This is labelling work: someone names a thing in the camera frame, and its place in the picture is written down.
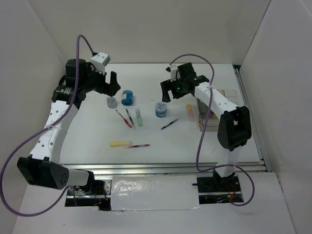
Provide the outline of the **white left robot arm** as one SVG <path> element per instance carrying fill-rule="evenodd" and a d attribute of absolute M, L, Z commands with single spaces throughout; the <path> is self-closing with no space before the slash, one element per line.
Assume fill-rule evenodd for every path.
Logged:
<path fill-rule="evenodd" d="M 110 57 L 105 53 L 94 55 L 89 62 L 79 60 L 79 79 L 76 79 L 76 61 L 65 64 L 66 74 L 60 79 L 52 95 L 51 110 L 42 133 L 28 157 L 20 157 L 17 167 L 30 185 L 53 189 L 78 186 L 86 195 L 96 190 L 94 174 L 90 171 L 68 169 L 60 165 L 60 153 L 72 120 L 85 100 L 86 94 L 96 91 L 113 97 L 120 85 L 111 72 L 110 83 L 105 81 L 105 67 Z"/>

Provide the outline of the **blue gel pen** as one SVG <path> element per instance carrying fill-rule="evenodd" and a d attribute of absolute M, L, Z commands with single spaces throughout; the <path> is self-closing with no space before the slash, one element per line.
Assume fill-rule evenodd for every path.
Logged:
<path fill-rule="evenodd" d="M 176 119 L 172 120 L 171 122 L 169 122 L 168 124 L 166 124 L 165 126 L 161 127 L 160 129 L 164 130 L 167 127 L 171 126 L 172 124 L 176 123 L 177 121 L 178 121 L 178 119 L 176 118 Z"/>

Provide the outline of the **red gel pen horizontal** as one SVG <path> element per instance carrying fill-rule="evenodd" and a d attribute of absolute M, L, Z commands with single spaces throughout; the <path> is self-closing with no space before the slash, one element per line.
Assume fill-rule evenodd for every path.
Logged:
<path fill-rule="evenodd" d="M 131 145 L 131 146 L 124 146 L 123 148 L 141 148 L 141 147 L 150 147 L 150 144 L 139 144 L 139 145 Z"/>

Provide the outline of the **blue white glue jar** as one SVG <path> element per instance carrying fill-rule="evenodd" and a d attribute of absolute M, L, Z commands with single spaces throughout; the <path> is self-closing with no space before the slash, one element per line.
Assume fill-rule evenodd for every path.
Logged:
<path fill-rule="evenodd" d="M 167 114 L 167 104 L 165 102 L 157 102 L 155 104 L 155 116 L 164 118 Z"/>

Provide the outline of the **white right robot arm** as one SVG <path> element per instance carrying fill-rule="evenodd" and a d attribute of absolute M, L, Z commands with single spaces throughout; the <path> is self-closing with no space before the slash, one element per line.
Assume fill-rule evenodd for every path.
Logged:
<path fill-rule="evenodd" d="M 250 111 L 246 106 L 238 106 L 213 87 L 213 79 L 197 75 L 193 65 L 169 65 L 166 71 L 170 79 L 161 82 L 162 101 L 179 99 L 187 94 L 205 103 L 206 116 L 215 114 L 219 120 L 217 139 L 225 152 L 213 169 L 213 186 L 224 191 L 234 177 L 234 165 L 241 148 L 252 136 Z"/>

